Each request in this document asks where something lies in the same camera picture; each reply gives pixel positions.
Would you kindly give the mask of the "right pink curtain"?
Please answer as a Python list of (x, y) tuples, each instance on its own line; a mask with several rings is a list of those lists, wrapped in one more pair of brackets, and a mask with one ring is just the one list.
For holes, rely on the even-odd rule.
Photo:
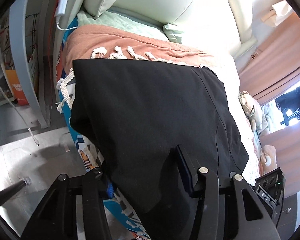
[(284, 129), (261, 137), (261, 145), (276, 148), (278, 167), (285, 175), (285, 196), (300, 191), (300, 121)]

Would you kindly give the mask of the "pink curtain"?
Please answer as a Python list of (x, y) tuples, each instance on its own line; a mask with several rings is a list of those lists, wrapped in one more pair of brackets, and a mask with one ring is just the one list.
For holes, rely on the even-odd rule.
[(285, 196), (300, 191), (300, 121), (284, 129), (261, 137), (261, 145), (276, 148), (278, 167), (285, 175)]
[(300, 81), (300, 18), (292, 13), (257, 48), (239, 73), (240, 90), (259, 104), (274, 100)]

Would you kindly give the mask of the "large black shirt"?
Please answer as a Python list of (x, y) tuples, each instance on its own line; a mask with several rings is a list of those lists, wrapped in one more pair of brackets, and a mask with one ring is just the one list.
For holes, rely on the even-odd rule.
[(101, 152), (102, 171), (151, 239), (188, 239), (197, 201), (185, 192), (169, 153), (220, 176), (242, 173), (249, 156), (223, 83), (206, 67), (118, 60), (74, 60), (71, 127)]

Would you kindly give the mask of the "white pillow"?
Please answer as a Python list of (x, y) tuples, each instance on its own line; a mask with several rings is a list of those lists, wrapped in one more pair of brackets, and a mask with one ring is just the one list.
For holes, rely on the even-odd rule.
[(174, 24), (166, 24), (162, 28), (170, 42), (182, 44), (185, 41), (184, 30), (182, 27)]

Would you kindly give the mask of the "orange paper bag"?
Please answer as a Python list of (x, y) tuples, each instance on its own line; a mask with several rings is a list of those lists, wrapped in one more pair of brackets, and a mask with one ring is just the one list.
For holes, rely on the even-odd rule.
[(17, 72), (15, 69), (13, 70), (6, 70), (6, 75), (9, 81), (9, 84), (12, 88), (12, 92), (14, 94), (14, 97), (17, 99), (19, 105), (26, 106), (28, 105), (28, 100), (23, 92), (21, 83), (19, 81)]

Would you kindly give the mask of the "beige plush seal toy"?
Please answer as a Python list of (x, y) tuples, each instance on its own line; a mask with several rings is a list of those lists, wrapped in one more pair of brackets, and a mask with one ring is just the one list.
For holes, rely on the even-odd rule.
[(269, 133), (269, 123), (258, 101), (248, 91), (243, 91), (239, 97), (243, 111), (250, 121), (251, 129), (258, 136)]

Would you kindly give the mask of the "cream padded headboard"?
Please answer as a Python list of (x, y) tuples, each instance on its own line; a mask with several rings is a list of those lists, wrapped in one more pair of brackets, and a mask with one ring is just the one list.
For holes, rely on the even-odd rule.
[(83, 7), (94, 18), (111, 9), (153, 24), (178, 25), (184, 30), (182, 44), (235, 59), (257, 42), (252, 0), (84, 0)]

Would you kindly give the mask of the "left pink curtain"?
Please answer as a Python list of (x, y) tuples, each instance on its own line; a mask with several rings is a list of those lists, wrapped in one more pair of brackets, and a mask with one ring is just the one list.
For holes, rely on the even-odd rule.
[(274, 100), (300, 81), (300, 18), (292, 13), (257, 48), (239, 73), (240, 90), (259, 104)]

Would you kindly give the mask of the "hanging black coat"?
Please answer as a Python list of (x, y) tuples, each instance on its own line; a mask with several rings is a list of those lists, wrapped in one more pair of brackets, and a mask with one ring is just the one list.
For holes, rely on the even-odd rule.
[(275, 103), (280, 111), (290, 109), (292, 112), (295, 112), (300, 108), (300, 86), (276, 98)]

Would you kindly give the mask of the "peach cartoon pillow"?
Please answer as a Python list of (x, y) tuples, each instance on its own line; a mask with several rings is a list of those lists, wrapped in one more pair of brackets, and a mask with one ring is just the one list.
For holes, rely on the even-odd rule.
[(276, 148), (272, 145), (264, 145), (260, 153), (260, 175), (268, 174), (276, 168)]

